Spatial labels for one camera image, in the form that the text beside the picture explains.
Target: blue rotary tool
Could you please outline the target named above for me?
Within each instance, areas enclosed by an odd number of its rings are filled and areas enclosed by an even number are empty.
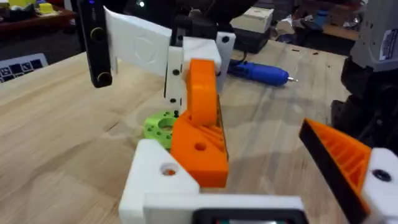
[[[298,82],[298,80],[289,77],[289,73],[281,68],[233,59],[229,63],[228,73],[273,86],[282,86],[287,82]]]

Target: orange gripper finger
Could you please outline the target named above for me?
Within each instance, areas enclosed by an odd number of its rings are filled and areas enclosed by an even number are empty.
[[[211,126],[217,120],[215,65],[211,60],[192,59],[187,75],[187,110],[194,125]]]
[[[174,123],[171,155],[200,187],[225,187],[228,155],[222,127],[194,126],[189,111]]]

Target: hole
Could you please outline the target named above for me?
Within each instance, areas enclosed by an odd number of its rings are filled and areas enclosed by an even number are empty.
[[[372,171],[372,173],[377,179],[379,179],[381,181],[384,181],[384,182],[392,181],[391,175],[384,170],[376,169],[376,170]]]
[[[204,150],[206,150],[206,144],[203,143],[203,142],[198,142],[198,143],[196,143],[196,144],[194,145],[194,147],[195,147],[195,149],[196,149],[197,151],[204,151]]]
[[[161,130],[171,132],[173,130],[174,122],[175,118],[164,118],[161,119],[157,125]]]
[[[225,36],[225,37],[222,38],[221,41],[222,41],[223,43],[228,43],[229,37],[228,37],[228,36]]]
[[[173,163],[166,163],[161,165],[160,173],[165,176],[173,176],[178,172],[178,166]]]

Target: wood grain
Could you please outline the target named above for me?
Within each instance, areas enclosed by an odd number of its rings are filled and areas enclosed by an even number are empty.
[[[344,58],[315,52],[270,41],[249,56],[299,79],[285,87],[227,79],[228,186],[203,191],[300,195],[311,223],[345,222],[298,137],[304,117],[328,123],[331,101],[348,95],[340,83]],[[102,89],[91,85],[85,54],[0,84],[1,223],[119,223],[142,124],[168,108],[163,78],[119,67]]]

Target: screw hole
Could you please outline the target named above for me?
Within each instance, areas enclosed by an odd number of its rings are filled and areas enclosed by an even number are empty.
[[[194,145],[194,147],[195,147],[195,149],[196,149],[197,151],[204,151],[204,150],[206,150],[206,144],[203,143],[203,142],[198,142],[198,143],[196,143],[196,144]]]
[[[225,37],[222,38],[221,41],[223,41],[223,43],[228,43],[229,37],[228,37],[228,36],[225,36]]]
[[[160,167],[160,173],[164,176],[173,176],[178,172],[178,166],[176,164],[168,163],[163,164]]]
[[[381,181],[384,181],[384,182],[392,181],[391,175],[384,170],[376,169],[376,170],[372,171],[372,173],[377,179],[379,179]]]

